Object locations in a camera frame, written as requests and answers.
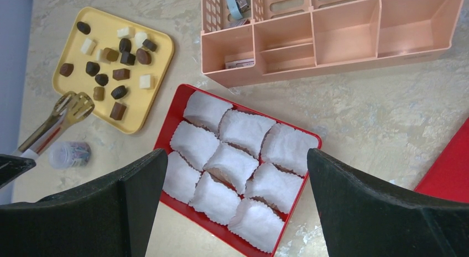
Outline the white square chocolate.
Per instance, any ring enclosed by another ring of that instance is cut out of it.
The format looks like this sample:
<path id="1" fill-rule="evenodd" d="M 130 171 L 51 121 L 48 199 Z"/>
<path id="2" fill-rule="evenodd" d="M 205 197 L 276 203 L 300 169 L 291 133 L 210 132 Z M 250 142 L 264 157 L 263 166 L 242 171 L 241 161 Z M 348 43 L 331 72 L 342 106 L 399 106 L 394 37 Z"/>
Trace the white square chocolate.
<path id="1" fill-rule="evenodd" d="M 141 75 L 139 78 L 139 88 L 151 90 L 154 88 L 154 80 L 152 75 Z"/>

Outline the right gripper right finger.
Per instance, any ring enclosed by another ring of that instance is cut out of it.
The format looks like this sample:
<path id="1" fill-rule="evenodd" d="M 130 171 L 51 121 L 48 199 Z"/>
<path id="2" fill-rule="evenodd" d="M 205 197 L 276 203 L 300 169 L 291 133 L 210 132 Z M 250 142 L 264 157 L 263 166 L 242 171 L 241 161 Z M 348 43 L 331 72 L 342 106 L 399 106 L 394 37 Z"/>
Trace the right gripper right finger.
<path id="1" fill-rule="evenodd" d="M 307 164 L 329 256 L 468 255 L 468 204 L 407 190 L 317 148 Z"/>

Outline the brown rectangular chocolate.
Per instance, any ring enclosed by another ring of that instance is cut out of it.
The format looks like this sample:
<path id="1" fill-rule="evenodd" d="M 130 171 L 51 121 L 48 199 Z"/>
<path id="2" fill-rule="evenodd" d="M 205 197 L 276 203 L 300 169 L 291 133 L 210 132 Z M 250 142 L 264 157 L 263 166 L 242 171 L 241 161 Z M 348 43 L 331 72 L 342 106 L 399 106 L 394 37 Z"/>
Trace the brown rectangular chocolate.
<path id="1" fill-rule="evenodd" d="M 110 118 L 117 121 L 122 120 L 126 110 L 127 106 L 125 104 L 115 102 L 110 113 Z"/>

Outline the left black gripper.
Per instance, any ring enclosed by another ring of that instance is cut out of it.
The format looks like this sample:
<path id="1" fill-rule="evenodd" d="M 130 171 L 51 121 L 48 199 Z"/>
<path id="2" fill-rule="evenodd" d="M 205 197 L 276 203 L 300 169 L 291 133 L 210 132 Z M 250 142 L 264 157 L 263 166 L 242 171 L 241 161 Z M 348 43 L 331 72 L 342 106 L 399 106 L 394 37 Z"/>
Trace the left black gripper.
<path id="1" fill-rule="evenodd" d="M 1 154 L 1 188 L 35 166 L 33 159 Z"/>

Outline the small dark chocolate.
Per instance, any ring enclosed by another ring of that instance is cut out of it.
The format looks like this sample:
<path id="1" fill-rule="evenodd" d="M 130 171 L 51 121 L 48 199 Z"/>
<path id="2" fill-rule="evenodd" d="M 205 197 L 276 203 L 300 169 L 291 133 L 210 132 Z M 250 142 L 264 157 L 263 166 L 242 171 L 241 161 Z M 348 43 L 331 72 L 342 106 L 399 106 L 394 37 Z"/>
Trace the small dark chocolate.
<path id="1" fill-rule="evenodd" d="M 95 76 L 95 81 L 100 86 L 106 86 L 108 84 L 108 76 L 106 74 L 97 74 Z"/>

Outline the metal tongs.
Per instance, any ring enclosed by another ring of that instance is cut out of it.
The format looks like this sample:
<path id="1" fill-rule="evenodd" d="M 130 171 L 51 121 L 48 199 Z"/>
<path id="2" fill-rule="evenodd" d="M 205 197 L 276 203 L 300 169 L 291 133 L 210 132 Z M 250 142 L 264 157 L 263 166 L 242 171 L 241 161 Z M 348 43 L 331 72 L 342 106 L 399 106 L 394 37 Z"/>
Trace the metal tongs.
<path id="1" fill-rule="evenodd" d="M 46 121 L 12 155 L 37 159 L 69 127 L 87 118 L 94 108 L 93 100 L 86 93 L 65 93 L 58 99 Z"/>

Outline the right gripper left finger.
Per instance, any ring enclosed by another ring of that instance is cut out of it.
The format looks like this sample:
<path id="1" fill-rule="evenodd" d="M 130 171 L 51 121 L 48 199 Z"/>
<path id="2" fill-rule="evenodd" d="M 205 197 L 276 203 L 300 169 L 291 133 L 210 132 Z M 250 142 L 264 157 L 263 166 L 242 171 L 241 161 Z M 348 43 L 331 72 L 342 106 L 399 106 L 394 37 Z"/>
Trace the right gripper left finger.
<path id="1" fill-rule="evenodd" d="M 36 202 L 1 205 L 1 255 L 145 256 L 167 165 L 156 149 Z"/>

